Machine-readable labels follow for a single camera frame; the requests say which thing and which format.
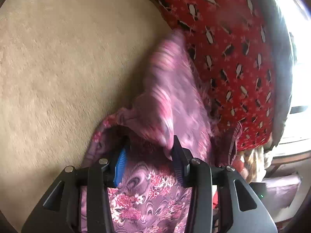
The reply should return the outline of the doll with red clothes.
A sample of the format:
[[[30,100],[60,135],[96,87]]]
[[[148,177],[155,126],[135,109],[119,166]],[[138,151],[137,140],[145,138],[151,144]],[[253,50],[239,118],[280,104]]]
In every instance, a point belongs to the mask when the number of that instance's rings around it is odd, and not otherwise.
[[[233,166],[248,183],[260,183],[263,181],[273,160],[272,151],[265,151],[263,146],[254,149],[240,151]]]

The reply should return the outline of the beige fleece blanket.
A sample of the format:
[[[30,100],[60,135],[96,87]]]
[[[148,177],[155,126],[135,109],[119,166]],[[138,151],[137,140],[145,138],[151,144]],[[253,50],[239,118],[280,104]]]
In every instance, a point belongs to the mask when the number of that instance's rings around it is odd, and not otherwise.
[[[1,6],[1,211],[20,230],[94,129],[141,90],[169,32],[150,0],[5,0]]]

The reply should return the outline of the lilac bedding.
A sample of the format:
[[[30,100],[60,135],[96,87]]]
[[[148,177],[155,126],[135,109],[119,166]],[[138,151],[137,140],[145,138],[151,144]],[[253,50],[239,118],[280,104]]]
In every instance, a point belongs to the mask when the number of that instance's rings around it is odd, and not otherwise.
[[[268,210],[287,208],[294,200],[301,185],[301,177],[297,174],[275,178],[265,178],[266,194],[262,199]]]

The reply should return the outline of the red penguin pattern blanket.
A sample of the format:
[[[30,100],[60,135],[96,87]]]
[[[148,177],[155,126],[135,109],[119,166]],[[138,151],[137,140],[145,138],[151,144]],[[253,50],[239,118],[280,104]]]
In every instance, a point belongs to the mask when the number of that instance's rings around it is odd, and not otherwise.
[[[187,51],[216,104],[218,127],[242,125],[239,150],[268,142],[275,75],[265,22],[253,0],[155,0],[164,20],[183,30]]]

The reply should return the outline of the grey pillow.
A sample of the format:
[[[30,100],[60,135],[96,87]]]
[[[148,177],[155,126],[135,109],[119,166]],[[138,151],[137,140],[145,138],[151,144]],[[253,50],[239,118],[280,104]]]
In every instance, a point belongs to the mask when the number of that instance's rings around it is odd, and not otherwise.
[[[292,101],[294,54],[292,41],[276,0],[255,0],[263,13],[268,40],[272,45],[275,71],[275,107],[272,146],[278,146]]]

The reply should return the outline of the purple floral cloth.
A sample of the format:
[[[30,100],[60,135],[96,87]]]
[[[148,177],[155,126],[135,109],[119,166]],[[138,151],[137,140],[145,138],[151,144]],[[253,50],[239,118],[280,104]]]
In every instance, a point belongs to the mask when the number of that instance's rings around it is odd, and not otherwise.
[[[118,188],[108,190],[115,232],[184,232],[191,189],[177,181],[170,158],[173,139],[213,166],[237,154],[242,126],[217,128],[219,111],[185,49],[172,31],[150,57],[143,91],[129,107],[105,117],[83,159],[89,167],[123,136],[130,138],[127,166]]]

